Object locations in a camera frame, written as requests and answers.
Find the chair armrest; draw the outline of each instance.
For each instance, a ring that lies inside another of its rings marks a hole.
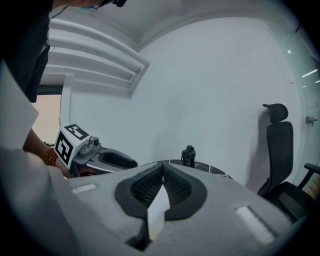
[[[310,178],[312,177],[312,175],[314,173],[320,174],[320,167],[316,166],[314,164],[306,163],[304,165],[304,168],[308,169],[309,171],[306,174],[306,176],[304,177],[304,179],[301,181],[301,183],[299,184],[299,186],[298,186],[299,189],[303,189],[304,188],[304,186],[307,184],[307,182],[310,180]]]

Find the cable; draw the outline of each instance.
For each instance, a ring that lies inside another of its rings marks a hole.
[[[65,6],[59,13],[57,13],[56,15],[54,15],[54,16],[52,16],[51,18],[50,18],[50,21],[52,20],[52,19],[54,19],[55,17],[57,17],[58,15],[60,15],[65,9],[67,9],[69,7],[69,5],[67,5],[67,6]]]

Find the black table top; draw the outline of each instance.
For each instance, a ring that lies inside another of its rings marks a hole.
[[[170,164],[176,164],[176,165],[183,166],[183,163],[182,163],[182,161],[180,159],[161,160],[161,161],[156,161],[156,162],[153,162],[153,163],[163,163],[163,164],[170,163]],[[227,178],[233,180],[233,178],[231,178],[228,174],[226,174],[222,170],[220,170],[220,169],[218,169],[218,168],[216,168],[216,167],[214,167],[212,165],[203,163],[203,162],[195,161],[194,162],[194,168],[197,169],[197,170],[203,171],[203,172],[207,172],[207,173],[218,175],[218,176],[227,177]]]

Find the beaded bracelet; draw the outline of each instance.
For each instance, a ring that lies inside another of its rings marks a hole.
[[[54,151],[53,148],[50,148],[46,153],[45,153],[45,164],[47,166],[56,166],[56,160],[58,156],[56,152]]]

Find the chair backrest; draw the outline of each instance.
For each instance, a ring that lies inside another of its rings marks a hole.
[[[263,105],[269,110],[272,124],[267,127],[270,176],[258,191],[263,196],[282,183],[292,172],[294,162],[294,129],[290,122],[281,122],[288,117],[288,110],[282,104]]]

